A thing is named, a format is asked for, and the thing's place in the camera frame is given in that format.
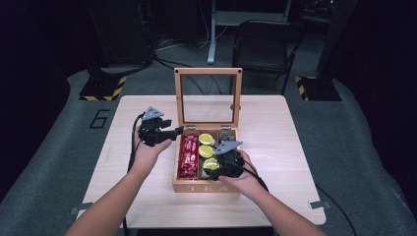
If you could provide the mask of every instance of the white tabletop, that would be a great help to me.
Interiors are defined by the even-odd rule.
[[[125,174],[136,117],[149,106],[178,126],[175,95],[129,95],[121,98],[92,174],[84,203],[97,201]],[[241,149],[251,156],[269,191],[315,224],[326,216],[308,202],[319,195],[301,147],[285,98],[280,95],[242,95],[239,115]],[[270,226],[259,208],[241,194],[175,193],[172,176],[175,144],[160,156],[128,214],[128,227],[248,227]]]

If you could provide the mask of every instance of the chair seat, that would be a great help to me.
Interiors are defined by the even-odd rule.
[[[236,55],[237,67],[272,72],[284,72],[287,69],[287,49],[285,43],[241,38],[238,42],[238,48]]]

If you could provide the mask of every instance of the person's right hand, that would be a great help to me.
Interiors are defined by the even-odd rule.
[[[249,155],[243,150],[237,149],[237,151],[242,155],[243,159],[250,164],[249,165],[248,163],[245,162],[244,167],[256,173],[256,169],[253,169],[251,167],[251,165],[252,166],[254,165],[252,164],[251,158],[249,157]],[[243,173],[238,178],[219,176],[218,180],[220,180],[221,182],[227,185],[235,187],[236,189],[239,190],[240,193],[242,193],[249,199],[251,199],[253,195],[256,194],[258,191],[265,190],[264,187],[262,187],[262,185],[258,182],[258,180],[247,171],[243,171]]]

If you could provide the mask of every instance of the person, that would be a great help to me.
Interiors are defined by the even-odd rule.
[[[131,170],[95,204],[87,209],[68,229],[66,235],[116,235],[133,200],[156,164],[159,154],[171,145],[166,140],[155,147],[149,147],[135,140],[138,146]],[[249,155],[238,150],[249,163],[245,167],[256,171]],[[243,172],[239,178],[219,176],[219,181],[234,186],[253,201],[266,215],[280,236],[285,235],[326,235],[319,227],[286,206],[270,194],[258,180]]]

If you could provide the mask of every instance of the hand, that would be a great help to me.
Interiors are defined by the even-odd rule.
[[[243,159],[250,164],[249,165],[245,162],[244,167],[256,173],[256,168],[252,164],[249,155],[243,150],[237,149],[237,151],[242,155]],[[264,189],[264,187],[261,186],[259,181],[253,175],[246,171],[243,171],[243,173],[238,178],[219,176],[218,180],[225,184],[235,187],[239,190],[239,192],[241,192],[249,199],[251,199],[252,195],[255,194],[257,191],[259,191],[260,189]]]
[[[135,162],[133,163],[131,171],[141,174],[144,178],[147,178],[155,166],[159,154],[163,150],[167,149],[171,145],[172,141],[168,139],[155,147],[149,147],[144,143],[139,144],[141,140],[137,135],[138,132],[139,127],[136,128],[135,132],[135,147],[138,147],[138,149],[135,153]]]

